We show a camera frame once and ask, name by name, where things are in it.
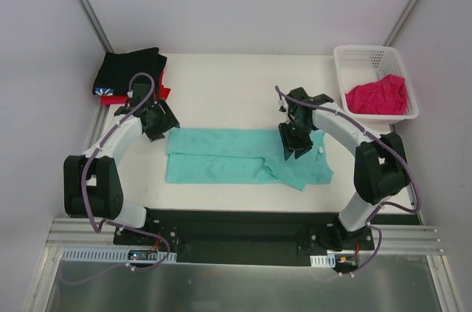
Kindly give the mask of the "teal t shirt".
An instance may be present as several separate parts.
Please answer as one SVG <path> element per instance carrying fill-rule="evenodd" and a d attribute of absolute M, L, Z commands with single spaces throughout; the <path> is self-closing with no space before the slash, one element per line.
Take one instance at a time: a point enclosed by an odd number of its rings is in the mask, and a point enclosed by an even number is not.
<path fill-rule="evenodd" d="M 281 183 L 299 191 L 309 184 L 329 184 L 333 171 L 327 163 L 325 133 L 315 131 L 310 139 L 311 151 L 284 160 L 277 130 L 173 129 L 165 179 L 170 184 Z"/>

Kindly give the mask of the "white plastic basket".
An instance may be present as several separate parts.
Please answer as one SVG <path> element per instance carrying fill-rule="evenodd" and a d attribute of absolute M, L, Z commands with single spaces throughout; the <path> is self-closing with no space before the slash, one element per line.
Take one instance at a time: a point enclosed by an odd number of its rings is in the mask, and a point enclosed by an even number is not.
<path fill-rule="evenodd" d="M 344 45 L 333 50 L 341 104 L 362 122 L 392 125 L 419 115 L 412 82 L 393 47 Z"/>

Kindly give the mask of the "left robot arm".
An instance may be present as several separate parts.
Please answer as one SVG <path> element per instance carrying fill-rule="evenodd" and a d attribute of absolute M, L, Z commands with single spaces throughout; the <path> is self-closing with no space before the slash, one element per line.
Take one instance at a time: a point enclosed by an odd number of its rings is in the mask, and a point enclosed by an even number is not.
<path fill-rule="evenodd" d="M 146 221 L 147 209 L 125 199 L 118 164 L 142 135 L 150 142 L 164 138 L 180 126 L 165 100 L 154 99 L 155 87 L 138 81 L 131 96 L 114 113 L 111 127 L 85 153 L 68 156 L 63 163 L 64 208 L 75 218 L 98 219 L 131 227 L 131 237 L 141 245 L 151 243 L 156 227 Z"/>

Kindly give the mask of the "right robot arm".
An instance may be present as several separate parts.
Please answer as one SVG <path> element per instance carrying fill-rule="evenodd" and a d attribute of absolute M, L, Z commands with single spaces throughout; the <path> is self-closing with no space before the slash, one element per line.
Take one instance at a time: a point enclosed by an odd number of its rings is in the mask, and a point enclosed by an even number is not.
<path fill-rule="evenodd" d="M 317 235 L 320 246 L 348 249 L 381 207 L 389 204 L 389 198 L 413 182 L 402 139 L 394 133 L 374 134 L 326 94 L 309 97 L 299 87 L 278 96 L 280 111 L 286 115 L 278 126 L 286 159 L 308 154 L 314 146 L 310 137 L 314 131 L 331 135 L 354 157 L 355 193 L 331 225 Z"/>

